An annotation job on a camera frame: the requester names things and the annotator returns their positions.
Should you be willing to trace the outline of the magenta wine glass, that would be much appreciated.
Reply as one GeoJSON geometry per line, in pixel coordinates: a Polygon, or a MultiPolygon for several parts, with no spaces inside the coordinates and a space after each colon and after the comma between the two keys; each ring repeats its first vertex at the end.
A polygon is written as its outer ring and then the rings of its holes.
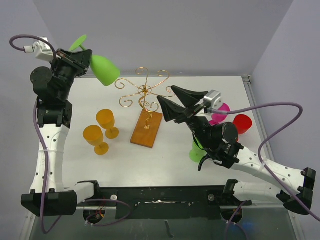
{"type": "MultiPolygon", "coordinates": [[[[223,103],[223,105],[218,110],[219,111],[229,112],[230,111],[230,107],[226,103],[223,103]]],[[[211,115],[211,120],[209,121],[209,123],[212,126],[213,125],[217,125],[217,124],[222,123],[226,118],[227,118],[227,115],[225,115],[225,114],[213,113],[211,115]]]]}

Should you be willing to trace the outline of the green wine glass front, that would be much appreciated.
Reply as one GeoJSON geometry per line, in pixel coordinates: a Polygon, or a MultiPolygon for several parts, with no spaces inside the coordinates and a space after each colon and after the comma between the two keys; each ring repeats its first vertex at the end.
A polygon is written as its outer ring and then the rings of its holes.
{"type": "Polygon", "coordinates": [[[195,162],[199,163],[201,159],[207,155],[207,152],[204,150],[202,145],[198,143],[196,140],[192,142],[192,149],[189,152],[189,158],[195,162]]]}

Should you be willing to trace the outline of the green wine glass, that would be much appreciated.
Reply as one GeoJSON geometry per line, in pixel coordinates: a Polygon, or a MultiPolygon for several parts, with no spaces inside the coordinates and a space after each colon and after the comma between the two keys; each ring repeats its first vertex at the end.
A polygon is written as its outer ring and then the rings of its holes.
{"type": "Polygon", "coordinates": [[[195,162],[199,163],[201,159],[207,155],[207,152],[204,150],[202,145],[198,143],[196,140],[192,142],[192,149],[189,152],[189,158],[195,162]]]}
{"type": "MultiPolygon", "coordinates": [[[[79,52],[86,49],[83,43],[87,39],[87,35],[80,36],[69,48],[68,52],[79,52]]],[[[91,57],[91,63],[89,69],[92,70],[94,76],[104,85],[110,86],[120,76],[120,70],[116,65],[108,58],[93,54],[91,57]]]]}

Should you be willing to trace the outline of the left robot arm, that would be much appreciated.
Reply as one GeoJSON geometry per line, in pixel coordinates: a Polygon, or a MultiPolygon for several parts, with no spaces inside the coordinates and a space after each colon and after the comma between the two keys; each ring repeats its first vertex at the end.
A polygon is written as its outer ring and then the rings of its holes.
{"type": "Polygon", "coordinates": [[[97,181],[80,181],[65,188],[62,175],[73,112],[68,97],[75,78],[87,73],[92,54],[90,49],[59,49],[51,67],[40,66],[30,75],[37,96],[33,120],[39,150],[34,179],[29,193],[21,196],[21,205],[37,217],[70,216],[82,201],[95,206],[102,199],[97,181]]]}

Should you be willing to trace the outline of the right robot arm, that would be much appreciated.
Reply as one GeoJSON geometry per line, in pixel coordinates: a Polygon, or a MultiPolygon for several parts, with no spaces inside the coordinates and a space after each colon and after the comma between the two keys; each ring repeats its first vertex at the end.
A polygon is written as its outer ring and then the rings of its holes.
{"type": "Polygon", "coordinates": [[[201,170],[205,161],[211,160],[215,165],[241,171],[254,176],[263,183],[247,183],[230,179],[222,192],[223,200],[230,205],[237,201],[267,201],[282,203],[283,206],[299,215],[311,215],[313,190],[316,171],[311,168],[303,170],[290,168],[277,162],[262,158],[261,150],[266,144],[263,141],[254,153],[238,142],[239,133],[231,122],[210,125],[209,114],[233,115],[260,108],[275,106],[292,106],[298,108],[298,114],[287,124],[274,132],[274,137],[296,120],[303,112],[301,105],[293,102],[274,102],[252,106],[235,111],[225,111],[221,93],[215,90],[196,92],[178,86],[171,86],[171,90],[181,101],[182,105],[163,97],[157,96],[166,122],[185,123],[192,132],[193,141],[203,151],[198,164],[201,170]]]}

